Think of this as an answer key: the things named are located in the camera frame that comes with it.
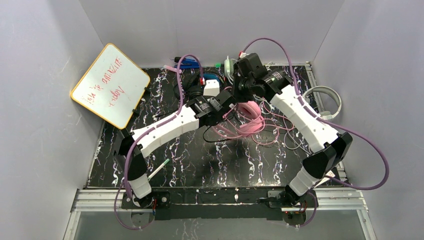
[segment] glass panel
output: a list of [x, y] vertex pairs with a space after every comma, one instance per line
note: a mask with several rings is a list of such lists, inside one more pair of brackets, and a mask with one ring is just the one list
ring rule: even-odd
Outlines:
[[[131, 213], [120, 212], [122, 221], [129, 226]], [[149, 213], [135, 216], [133, 220], [145, 224]], [[365, 236], [356, 210], [319, 210], [313, 221], [296, 230], [281, 222], [265, 219], [173, 219], [154, 221], [144, 230], [122, 227], [113, 212], [82, 212], [75, 235], [77, 240], [105, 239], [199, 239], [199, 240], [364, 240]]]

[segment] white wall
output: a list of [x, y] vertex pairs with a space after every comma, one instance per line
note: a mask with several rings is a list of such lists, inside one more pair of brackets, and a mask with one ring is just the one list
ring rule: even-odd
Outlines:
[[[259, 37], [275, 38], [294, 63], [314, 59], [344, 0], [80, 0], [101, 42], [136, 64], [171, 65], [194, 54], [204, 65], [235, 58]], [[263, 62], [286, 63], [273, 43], [253, 45]]]
[[[313, 63], [318, 84], [343, 99], [336, 122], [369, 136], [387, 155], [388, 182], [364, 192], [381, 240], [424, 236], [423, 13], [418, 0], [347, 0]], [[358, 186], [383, 177], [382, 161], [357, 138], [344, 162]]]
[[70, 90], [102, 50], [77, 0], [0, 4], [0, 239], [62, 239], [101, 120]]

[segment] red handwritten text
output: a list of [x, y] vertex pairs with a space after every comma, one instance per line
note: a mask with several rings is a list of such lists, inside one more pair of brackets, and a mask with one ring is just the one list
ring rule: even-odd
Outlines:
[[111, 80], [112, 75], [115, 74], [121, 66], [122, 66], [121, 60], [119, 58], [116, 58], [115, 62], [111, 63], [109, 66], [109, 69], [104, 73], [101, 81], [105, 84], [108, 84], [108, 82]]
[[89, 88], [90, 88], [90, 89], [94, 89], [94, 90], [98, 90], [98, 91], [103, 90], [103, 87], [100, 87], [100, 85], [90, 86]]
[[87, 94], [87, 98], [82, 96], [82, 99], [85, 100], [87, 103], [93, 105], [94, 99], [96, 98], [96, 95], [94, 93]]
[[[110, 91], [110, 93], [112, 94], [112, 102], [118, 100], [118, 97], [121, 94], [124, 94], [125, 91], [122, 89], [121, 86], [118, 86], [119, 89], [116, 89], [115, 91]], [[111, 102], [109, 102], [109, 107], [114, 106], [114, 104], [112, 104]]]

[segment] table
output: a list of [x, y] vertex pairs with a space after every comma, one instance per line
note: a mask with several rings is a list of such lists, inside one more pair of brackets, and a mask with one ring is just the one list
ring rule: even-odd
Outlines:
[[[287, 66], [273, 66], [289, 73]], [[204, 70], [223, 69], [205, 67]], [[176, 74], [163, 68], [144, 68], [150, 76], [151, 94], [144, 94], [136, 111], [126, 127], [128, 131], [143, 128], [157, 121], [155, 115], [165, 114], [178, 108], [179, 100], [174, 97], [173, 86], [177, 83]], [[311, 87], [305, 65], [294, 66], [302, 92]], [[190, 78], [196, 70], [184, 70], [182, 79]], [[314, 96], [311, 106], [317, 107]], [[281, 114], [277, 109], [273, 113]], [[273, 118], [276, 123], [283, 124], [281, 118]], [[284, 132], [279, 141], [270, 145], [258, 145], [251, 138], [236, 139], [226, 142], [207, 143], [203, 140], [206, 127], [188, 132], [159, 147], [149, 156], [146, 162], [148, 172], [154, 171], [165, 159], [171, 161], [150, 181], [153, 188], [160, 187], [271, 187], [285, 186], [293, 179], [301, 168], [301, 162], [307, 154], [300, 148], [289, 150], [283, 143]], [[117, 188], [122, 181], [123, 171], [114, 160], [113, 144], [118, 129], [105, 122], [99, 136], [92, 168], [86, 188]], [[218, 140], [219, 136], [212, 130], [206, 133], [209, 140]], [[269, 142], [275, 139], [272, 127], [257, 134], [258, 141]], [[302, 136], [294, 131], [294, 138], [300, 142]], [[287, 137], [290, 147], [294, 143]], [[302, 147], [308, 149], [304, 142]], [[339, 186], [328, 181], [325, 186]]]

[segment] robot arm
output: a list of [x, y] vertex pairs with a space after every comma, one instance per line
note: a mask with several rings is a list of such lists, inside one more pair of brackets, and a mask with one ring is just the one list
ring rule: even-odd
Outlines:
[[115, 158], [123, 168], [125, 155], [140, 135], [147, 130], [155, 130], [143, 137], [135, 148], [132, 161], [128, 170], [128, 182], [137, 198], [141, 199], [152, 192], [147, 176], [147, 165], [145, 157], [150, 155], [168, 141], [202, 126], [215, 126], [222, 121], [224, 114], [228, 113], [236, 104], [234, 97], [226, 90], [219, 92], [216, 96], [205, 98], [198, 96], [187, 102], [179, 115], [172, 121], [164, 124], [166, 120], [174, 117], [176, 113], [165, 117], [151, 125], [134, 130], [131, 134], [121, 130], [116, 139]]
[[198, 96], [183, 107], [180, 115], [171, 122], [162, 123], [173, 115], [168, 116], [149, 126], [133, 131], [133, 135], [124, 133], [118, 139], [118, 153], [115, 156], [123, 166], [124, 155], [131, 144], [147, 129], [155, 128], [138, 143], [139, 149], [133, 153], [129, 166], [128, 182], [137, 198], [141, 199], [152, 189], [148, 182], [147, 165], [144, 156], [164, 143], [183, 133], [196, 130], [202, 126], [215, 126], [222, 121], [236, 103], [254, 100], [254, 95], [265, 98], [277, 107], [296, 126], [305, 137], [312, 154], [303, 160], [302, 168], [296, 177], [285, 187], [281, 201], [294, 205], [302, 201], [308, 190], [324, 178], [325, 174], [336, 166], [345, 156], [352, 143], [352, 137], [345, 132], [340, 134], [331, 126], [318, 121], [306, 109], [312, 110], [307, 103], [301, 105], [293, 80], [282, 70], [268, 72], [256, 53], [251, 53], [234, 64], [234, 83], [232, 92], [221, 91], [216, 97], [206, 99]]
[[306, 109], [314, 110], [308, 103], [301, 105], [293, 80], [281, 69], [268, 72], [256, 53], [239, 59], [234, 71], [232, 94], [237, 102], [252, 101], [253, 95], [265, 98], [296, 126], [310, 145], [312, 154], [303, 160], [301, 170], [285, 187], [281, 198], [287, 204], [298, 203], [345, 157], [352, 136], [347, 132], [340, 134], [311, 116]]

